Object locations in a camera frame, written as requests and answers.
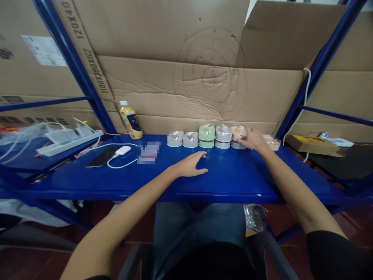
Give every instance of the black smartphone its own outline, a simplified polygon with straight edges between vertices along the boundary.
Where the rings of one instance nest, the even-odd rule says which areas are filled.
[[[104,166],[109,159],[115,154],[119,147],[109,147],[106,148],[102,153],[100,153],[94,160],[86,165],[86,168],[96,168]]]

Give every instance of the red tile floor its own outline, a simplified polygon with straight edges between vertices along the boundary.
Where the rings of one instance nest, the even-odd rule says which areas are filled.
[[[87,202],[84,214],[93,224],[97,224],[109,213],[113,205],[114,203],[110,201]],[[297,222],[286,205],[263,205],[263,207],[268,210],[266,216],[275,235]],[[373,250],[373,207],[371,205],[352,208],[338,213],[334,217],[353,244],[365,250]],[[116,250],[112,261],[113,280],[117,279],[132,243],[152,243],[154,219],[155,207],[153,206],[130,232],[126,238],[126,244]],[[29,225],[74,242],[79,242],[85,235],[75,226],[55,228],[36,223],[29,223]],[[297,234],[281,244],[280,247],[299,279],[314,279],[311,274],[303,233]],[[0,250],[0,279],[58,280],[69,257],[70,253],[4,248]],[[270,263],[268,267],[268,278],[270,280],[279,279]]]

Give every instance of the white cable on shelf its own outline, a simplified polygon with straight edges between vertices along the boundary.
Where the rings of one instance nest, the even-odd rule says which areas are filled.
[[[309,155],[310,153],[307,153],[307,155],[306,155],[306,157],[305,157],[305,159],[304,159],[304,161],[303,162],[306,162],[307,160],[308,160],[308,155]]]
[[[306,90],[304,92],[304,102],[303,102],[303,106],[306,105],[306,102],[307,102],[307,95],[308,95],[308,87],[310,85],[310,81],[311,81],[311,71],[308,69],[308,68],[304,68],[303,70],[306,70],[308,72],[308,81],[307,81],[307,85],[306,85]],[[282,145],[285,146],[285,138],[286,136],[289,134],[289,132],[292,130],[294,124],[296,124],[296,122],[299,120],[300,116],[302,115],[304,110],[300,111],[298,117],[295,119],[295,121],[293,122],[293,124],[291,125],[291,127],[289,128],[289,130],[286,132],[286,134],[284,135],[284,138],[282,139]]]
[[[98,146],[98,147],[95,147],[95,148],[91,148],[88,151],[98,149],[98,148],[102,148],[102,147],[109,146],[109,145],[134,145],[134,146],[137,146],[136,144],[132,144],[132,143],[109,143],[109,144],[101,145],[101,146]]]
[[[82,122],[81,120],[78,120],[78,119],[76,119],[76,118],[74,118],[74,117],[73,117],[73,119],[76,120],[76,121],[78,121],[78,122],[80,122],[80,123],[82,123],[82,124],[84,124],[85,126],[87,126],[90,130],[93,131],[93,133],[97,133],[96,130],[94,130],[93,128],[91,128],[91,127],[90,127],[89,125],[87,125],[85,122]],[[96,148],[97,145],[98,145],[98,143],[100,142],[100,140],[101,140],[101,136],[99,135],[99,136],[98,136],[98,139],[97,139],[97,142],[95,143],[95,145],[93,146],[93,148],[91,148],[91,149],[85,149],[85,150],[81,151],[81,152],[78,154],[77,158],[80,158],[82,152],[90,151],[90,150]]]
[[[41,122],[41,123],[38,123],[38,124],[36,124],[36,125],[30,126],[30,127],[26,128],[24,131],[21,131],[21,132],[19,133],[19,135],[18,135],[17,139],[15,140],[15,142],[13,143],[13,145],[9,148],[9,150],[8,150],[4,155],[2,155],[2,156],[0,157],[0,160],[2,160],[3,158],[5,158],[5,157],[6,157],[6,156],[7,156],[7,155],[8,155],[8,154],[9,154],[9,153],[14,149],[14,147],[17,145],[18,141],[20,140],[21,136],[22,136],[24,133],[30,131],[31,129],[34,129],[34,128],[36,128],[36,127],[39,127],[39,126],[41,126],[41,125],[46,125],[47,127],[49,127],[48,124],[58,124],[58,125],[60,125],[63,129],[66,128],[63,124],[60,124],[60,123],[58,123],[58,122]],[[23,151],[28,147],[28,145],[31,143],[31,141],[32,141],[32,138],[30,137],[30,139],[27,141],[26,145],[22,148],[22,150],[21,150],[18,154],[16,154],[14,157],[12,157],[11,159],[9,159],[8,161],[3,162],[2,164],[4,164],[4,163],[8,163],[8,162],[10,162],[10,161],[16,159],[20,154],[23,153]]]
[[[137,161],[137,159],[135,159],[134,161],[131,161],[130,163],[127,163],[126,165],[123,165],[123,166],[118,166],[118,167],[115,167],[115,166],[111,166],[109,163],[112,159],[114,159],[115,157],[112,157],[111,159],[109,159],[109,161],[107,162],[107,165],[108,167],[110,168],[114,168],[114,169],[118,169],[118,168],[123,168],[123,167],[126,167],[127,165],[130,165],[131,163],[134,163],[135,161]]]

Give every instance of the plastic bottle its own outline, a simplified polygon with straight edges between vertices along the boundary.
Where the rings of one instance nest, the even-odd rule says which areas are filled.
[[[121,101],[120,104],[122,105],[120,115],[127,126],[131,138],[134,140],[142,138],[144,135],[141,131],[140,125],[137,122],[135,111],[128,106],[127,101]]]

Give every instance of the human hand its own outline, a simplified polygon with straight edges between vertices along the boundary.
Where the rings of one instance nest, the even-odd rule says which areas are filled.
[[[197,152],[191,154],[185,159],[179,161],[178,163],[171,165],[170,168],[175,172],[178,177],[193,177],[197,175],[204,174],[208,169],[196,169],[196,165],[200,158],[205,158],[207,152]]]
[[[262,152],[266,150],[272,150],[266,143],[263,135],[255,128],[246,127],[248,136],[243,136],[237,142],[245,146],[248,149],[256,150],[257,152]]]

